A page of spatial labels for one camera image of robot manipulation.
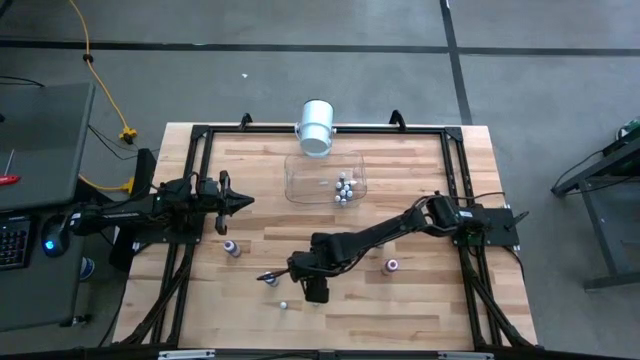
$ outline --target white bucket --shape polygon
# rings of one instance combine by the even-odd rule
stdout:
[[[333,106],[322,100],[304,103],[302,120],[295,125],[296,137],[305,154],[311,157],[327,156],[331,151],[334,130]]]

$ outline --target concrete floor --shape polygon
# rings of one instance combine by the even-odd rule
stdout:
[[[446,46],[437,0],[78,0],[100,41]],[[640,3],[633,0],[451,0],[460,46],[634,48]],[[65,0],[23,0],[0,19],[0,37],[81,40]],[[0,73],[46,85],[91,80],[76,50],[0,50]],[[302,103],[323,98],[336,122],[386,122],[398,108],[410,123],[460,124],[448,55],[291,52],[95,51],[95,67],[140,132],[157,148],[169,121],[297,121]],[[491,131],[502,184],[516,211],[527,292],[540,344],[549,349],[638,357],[640,286],[585,293],[606,274],[579,197],[549,188],[566,168],[612,141],[640,114],[635,57],[461,56],[473,123]],[[91,123],[114,137],[121,125],[96,97]],[[124,182],[120,162],[87,139],[82,172]],[[96,346],[124,276],[106,264],[106,246],[79,307],[96,315],[84,328],[43,327],[0,334],[0,352]]]

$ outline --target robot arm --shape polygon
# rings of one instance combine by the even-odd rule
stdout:
[[[216,231],[225,235],[225,218],[254,202],[252,197],[231,190],[226,171],[220,172],[218,182],[211,178],[200,181],[195,194],[191,193],[191,176],[162,183],[157,193],[140,200],[125,200],[104,206],[84,205],[70,217],[69,230],[84,236],[109,226],[135,228],[137,230],[168,230],[174,233],[188,231],[194,216],[218,213]]]
[[[488,225],[482,205],[461,208],[450,197],[436,192],[418,199],[401,215],[360,232],[314,233],[309,251],[294,252],[287,259],[286,270],[262,275],[258,280],[288,272],[294,282],[301,281],[307,301],[326,303],[329,301],[326,278],[353,269],[373,247],[414,232],[446,237],[462,230],[479,233]]]

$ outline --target wood grain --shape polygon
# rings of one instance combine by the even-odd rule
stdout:
[[[191,126],[167,125],[156,185],[182,175]],[[463,134],[474,192],[500,191],[488,129],[467,126]],[[284,196],[285,158],[300,154],[293,135],[215,136],[209,176],[229,171],[232,188],[256,202],[228,220],[227,236],[216,234],[214,217],[207,217],[189,282],[181,347],[471,349],[459,258],[450,239],[411,234],[370,251],[353,271],[329,280],[331,300],[317,307],[304,302],[300,285],[289,278],[275,288],[255,281],[264,271],[283,268],[291,252],[308,249],[313,232],[359,231],[396,216],[418,196],[447,193],[435,136],[338,134],[333,153],[348,151],[360,152],[366,163],[368,193],[360,206],[300,206]],[[460,179],[457,161],[454,168]],[[480,202],[497,207],[504,199],[487,196]],[[227,239],[240,245],[241,257],[224,252]],[[166,245],[152,245],[134,259],[114,340],[128,335],[156,300],[166,251]],[[383,276],[380,268],[391,257],[398,259],[400,270]],[[535,342],[518,264],[502,249],[487,249],[487,258],[497,302]],[[289,309],[281,310],[281,301]],[[489,338],[484,306],[479,310]]]

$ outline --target keyboard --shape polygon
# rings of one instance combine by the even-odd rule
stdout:
[[[31,216],[0,218],[0,271],[28,266],[28,252],[35,230]]]

